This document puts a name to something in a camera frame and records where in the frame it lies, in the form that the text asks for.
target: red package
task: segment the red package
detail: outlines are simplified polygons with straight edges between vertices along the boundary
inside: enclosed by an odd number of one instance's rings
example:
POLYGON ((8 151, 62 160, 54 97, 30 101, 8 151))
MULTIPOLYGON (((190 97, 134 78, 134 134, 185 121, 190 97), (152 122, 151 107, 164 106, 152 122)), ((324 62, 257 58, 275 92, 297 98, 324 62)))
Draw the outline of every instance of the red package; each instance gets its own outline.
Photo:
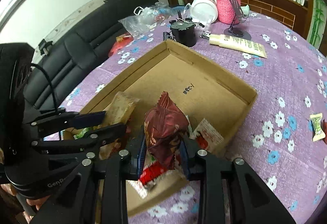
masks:
POLYGON ((179 148, 188 124, 187 118, 167 92, 163 92, 158 104, 146 113, 144 133, 148 150, 160 164, 170 170, 175 167, 175 151, 179 148))
POLYGON ((127 44, 133 41, 133 37, 129 34, 122 34, 119 37, 116 37, 116 42, 112 46, 111 50, 109 51, 108 57, 110 58, 115 53, 119 52, 122 48, 124 48, 127 44))

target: black leather sofa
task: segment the black leather sofa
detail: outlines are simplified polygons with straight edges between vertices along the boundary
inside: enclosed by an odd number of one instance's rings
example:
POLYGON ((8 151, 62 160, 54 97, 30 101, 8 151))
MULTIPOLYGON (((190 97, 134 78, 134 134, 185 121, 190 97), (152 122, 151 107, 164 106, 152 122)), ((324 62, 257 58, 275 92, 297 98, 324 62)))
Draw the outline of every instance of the black leather sofa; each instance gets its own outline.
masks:
MULTIPOLYGON (((157 1, 107 0, 48 48, 49 55, 44 56, 39 65, 50 76, 58 105, 108 58, 116 37, 126 32, 118 20, 132 15, 137 6, 148 7, 157 1)), ((24 97, 27 107, 53 108, 49 84, 38 69, 31 73, 24 97)))

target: floral tablecloth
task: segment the floral tablecloth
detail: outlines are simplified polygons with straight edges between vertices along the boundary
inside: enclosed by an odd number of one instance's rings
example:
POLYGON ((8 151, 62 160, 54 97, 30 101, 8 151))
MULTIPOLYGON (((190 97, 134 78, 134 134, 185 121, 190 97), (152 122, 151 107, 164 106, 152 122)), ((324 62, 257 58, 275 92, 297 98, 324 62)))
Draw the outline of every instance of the floral tablecloth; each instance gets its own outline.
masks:
MULTIPOLYGON (((162 23, 135 39, 94 69, 62 106, 79 111, 114 77, 162 42, 162 23)), ((210 45, 198 39, 193 50, 227 68, 258 91, 258 98, 230 144, 226 158, 244 158, 288 209, 298 224, 313 213, 327 190, 327 145, 312 142, 309 115, 327 116, 325 57, 278 21, 252 13, 238 25, 265 46, 268 58, 210 45)), ((227 25, 212 24, 221 34, 227 25)), ((191 183, 130 223, 196 223, 198 183, 191 183)))

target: black electric motor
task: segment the black electric motor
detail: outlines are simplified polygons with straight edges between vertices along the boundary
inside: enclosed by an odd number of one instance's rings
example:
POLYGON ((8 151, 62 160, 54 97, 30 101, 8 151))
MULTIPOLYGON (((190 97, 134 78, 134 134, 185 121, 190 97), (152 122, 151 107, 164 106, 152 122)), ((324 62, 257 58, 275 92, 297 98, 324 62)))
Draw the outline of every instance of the black electric motor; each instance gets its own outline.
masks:
POLYGON ((193 47, 197 38, 195 37, 194 28, 198 23, 192 22, 192 18, 178 19, 170 21, 170 30, 175 40, 187 47, 193 47))

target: cardboard box lid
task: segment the cardboard box lid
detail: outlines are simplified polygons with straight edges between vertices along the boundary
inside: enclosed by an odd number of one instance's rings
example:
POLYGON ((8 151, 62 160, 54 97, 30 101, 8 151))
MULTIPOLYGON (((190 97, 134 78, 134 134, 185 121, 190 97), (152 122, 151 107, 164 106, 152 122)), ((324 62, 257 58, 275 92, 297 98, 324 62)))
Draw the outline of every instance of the cardboard box lid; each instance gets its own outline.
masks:
MULTIPOLYGON (((175 41, 154 47, 104 87, 81 113, 104 110, 118 91, 139 98, 129 127, 136 136, 145 113, 163 91, 189 116, 193 129, 206 118, 224 137, 219 152, 233 137, 251 109, 257 92, 227 69, 175 41)), ((155 206, 186 184, 177 174, 163 179, 145 199, 127 184, 129 215, 155 206)))

